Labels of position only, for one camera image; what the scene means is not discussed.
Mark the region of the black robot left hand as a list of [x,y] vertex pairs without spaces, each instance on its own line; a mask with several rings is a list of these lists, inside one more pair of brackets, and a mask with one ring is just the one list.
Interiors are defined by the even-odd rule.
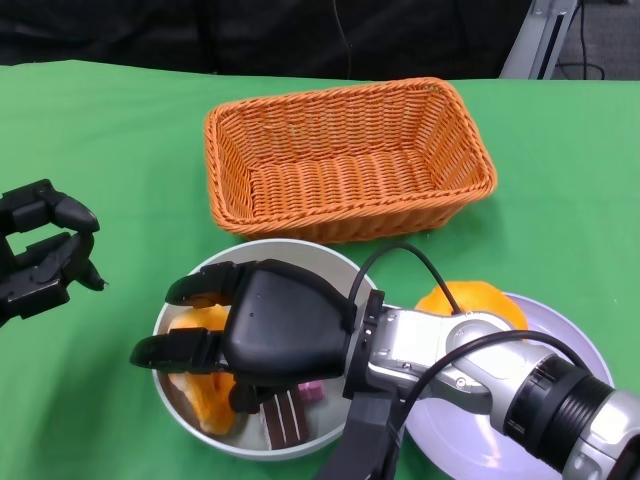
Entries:
[[[64,231],[16,254],[7,237],[48,224]],[[69,301],[77,282],[102,291],[105,280],[90,260],[100,224],[75,198],[42,179],[1,195],[1,323],[26,319]]]

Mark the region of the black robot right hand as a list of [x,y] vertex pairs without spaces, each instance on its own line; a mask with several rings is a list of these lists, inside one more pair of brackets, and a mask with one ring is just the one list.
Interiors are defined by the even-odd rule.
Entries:
[[274,259],[216,263],[177,280],[165,300],[227,307],[225,327],[144,338],[131,364],[165,373],[230,373],[235,412],[254,413],[279,393],[345,372],[355,304],[309,270]]

